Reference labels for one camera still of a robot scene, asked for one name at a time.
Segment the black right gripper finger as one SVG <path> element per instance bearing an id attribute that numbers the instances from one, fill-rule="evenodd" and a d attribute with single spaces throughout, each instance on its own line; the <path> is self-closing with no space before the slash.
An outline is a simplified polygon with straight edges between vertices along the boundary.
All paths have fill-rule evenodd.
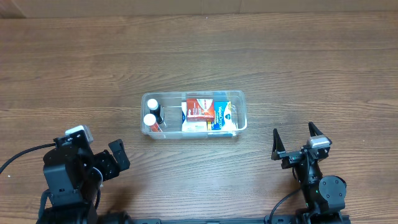
<path id="1" fill-rule="evenodd" d="M 272 154 L 271 159 L 276 161 L 280 160 L 284 157 L 286 153 L 283 142 L 279 136 L 279 133 L 276 128 L 273 129 L 273 146 L 272 146 Z"/>
<path id="2" fill-rule="evenodd" d="M 312 121 L 308 123 L 308 128 L 311 137 L 323 135 L 323 133 L 315 126 L 315 124 Z"/>

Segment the orange vitamin tube white cap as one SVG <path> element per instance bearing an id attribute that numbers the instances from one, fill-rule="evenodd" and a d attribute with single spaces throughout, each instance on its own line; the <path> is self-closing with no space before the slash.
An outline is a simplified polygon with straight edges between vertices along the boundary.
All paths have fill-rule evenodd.
<path id="1" fill-rule="evenodd" d="M 143 122 L 152 132 L 162 132 L 154 114 L 146 114 Z"/>

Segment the dark syrup bottle white cap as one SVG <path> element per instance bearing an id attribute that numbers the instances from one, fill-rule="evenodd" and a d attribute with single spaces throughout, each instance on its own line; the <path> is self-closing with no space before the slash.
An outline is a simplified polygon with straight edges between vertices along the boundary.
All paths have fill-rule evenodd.
<path id="1" fill-rule="evenodd" d="M 161 104 L 156 99 L 151 98 L 147 101 L 147 107 L 150 113 L 155 116 L 157 123 L 165 126 L 164 108 Z"/>

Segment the blue yellow VapoDrops box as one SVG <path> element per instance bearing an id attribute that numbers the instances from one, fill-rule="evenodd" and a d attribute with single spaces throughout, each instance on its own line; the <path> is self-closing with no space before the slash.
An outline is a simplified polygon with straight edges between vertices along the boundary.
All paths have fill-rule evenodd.
<path id="1" fill-rule="evenodd" d="M 215 118 L 207 122 L 209 131 L 234 131 L 237 129 L 233 121 L 233 110 L 230 101 L 216 101 L 214 104 Z"/>

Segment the white plaster box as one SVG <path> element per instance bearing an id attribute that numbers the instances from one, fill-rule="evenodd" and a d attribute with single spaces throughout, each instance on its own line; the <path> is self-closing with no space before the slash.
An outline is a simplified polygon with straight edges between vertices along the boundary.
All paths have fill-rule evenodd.
<path id="1" fill-rule="evenodd" d="M 207 130 L 207 122 L 206 121 L 188 121 L 187 120 L 187 104 L 186 102 L 181 103 L 182 109 L 182 131 L 206 131 Z"/>

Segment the red medicine box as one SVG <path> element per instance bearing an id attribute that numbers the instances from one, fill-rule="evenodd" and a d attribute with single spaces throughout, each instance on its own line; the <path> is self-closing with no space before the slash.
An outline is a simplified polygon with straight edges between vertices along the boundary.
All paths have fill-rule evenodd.
<path id="1" fill-rule="evenodd" d="M 189 121 L 212 121 L 215 119 L 213 99 L 187 98 L 187 119 Z"/>

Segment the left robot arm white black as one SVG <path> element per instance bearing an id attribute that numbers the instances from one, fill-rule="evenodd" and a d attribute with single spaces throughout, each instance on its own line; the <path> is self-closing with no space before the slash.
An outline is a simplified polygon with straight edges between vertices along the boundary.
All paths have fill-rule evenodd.
<path id="1" fill-rule="evenodd" d="M 98 215 L 101 184 L 118 177 L 130 167 L 121 139 L 109 149 L 94 154 L 93 137 L 85 125 L 71 128 L 54 140 L 55 147 L 44 155 L 44 176 L 48 189 L 40 199 L 39 224 L 132 223 L 126 212 Z"/>

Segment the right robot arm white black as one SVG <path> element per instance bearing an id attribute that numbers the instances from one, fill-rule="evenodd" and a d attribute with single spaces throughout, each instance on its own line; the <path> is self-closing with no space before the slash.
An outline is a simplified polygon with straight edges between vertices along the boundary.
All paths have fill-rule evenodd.
<path id="1" fill-rule="evenodd" d="M 318 163 L 326 159 L 332 145 L 313 122 L 309 122 L 310 137 L 300 150 L 287 152 L 276 129 L 273 130 L 271 159 L 281 160 L 283 169 L 292 169 L 300 187 L 280 200 L 265 217 L 266 223 L 294 224 L 349 224 L 348 215 L 342 215 L 345 208 L 346 182 L 338 176 L 324 176 Z M 306 207 L 293 215 L 275 215 L 277 208 L 288 198 L 302 192 Z"/>

